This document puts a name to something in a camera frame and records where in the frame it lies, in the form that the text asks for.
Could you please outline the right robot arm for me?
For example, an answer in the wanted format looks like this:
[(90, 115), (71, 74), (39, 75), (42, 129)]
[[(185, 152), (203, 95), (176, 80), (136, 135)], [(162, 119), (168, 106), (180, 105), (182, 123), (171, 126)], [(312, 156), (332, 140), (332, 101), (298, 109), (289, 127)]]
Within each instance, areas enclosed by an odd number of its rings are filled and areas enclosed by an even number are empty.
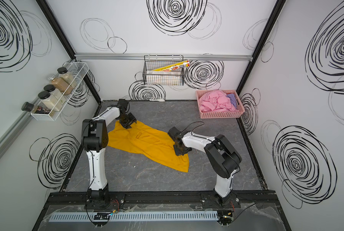
[(203, 136), (193, 131), (180, 131), (176, 127), (168, 131), (174, 141), (175, 154), (184, 156), (193, 149), (204, 152), (217, 174), (213, 201), (218, 207), (225, 207), (232, 199), (232, 181), (240, 171), (242, 158), (224, 135)]

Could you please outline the yellow t-shirt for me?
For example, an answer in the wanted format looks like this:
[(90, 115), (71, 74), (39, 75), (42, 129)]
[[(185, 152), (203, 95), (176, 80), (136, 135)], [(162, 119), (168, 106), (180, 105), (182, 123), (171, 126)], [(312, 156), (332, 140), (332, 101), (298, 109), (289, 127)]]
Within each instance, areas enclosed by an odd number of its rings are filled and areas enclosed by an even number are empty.
[(187, 173), (188, 155), (177, 156), (175, 142), (164, 131), (154, 129), (140, 121), (130, 129), (116, 122), (115, 128), (108, 133), (108, 146), (133, 154), (142, 154), (150, 160), (174, 170)]

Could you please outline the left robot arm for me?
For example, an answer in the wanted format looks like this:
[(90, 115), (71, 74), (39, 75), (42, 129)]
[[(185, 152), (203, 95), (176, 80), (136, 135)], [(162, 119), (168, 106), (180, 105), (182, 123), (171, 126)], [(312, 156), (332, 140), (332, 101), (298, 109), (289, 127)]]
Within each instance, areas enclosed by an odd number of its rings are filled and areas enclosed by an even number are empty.
[(137, 120), (128, 109), (129, 101), (119, 99), (116, 105), (111, 105), (99, 115), (82, 122), (81, 141), (90, 167), (87, 208), (105, 209), (111, 204), (104, 166), (104, 154), (109, 141), (107, 126), (117, 120), (123, 128), (130, 129)]

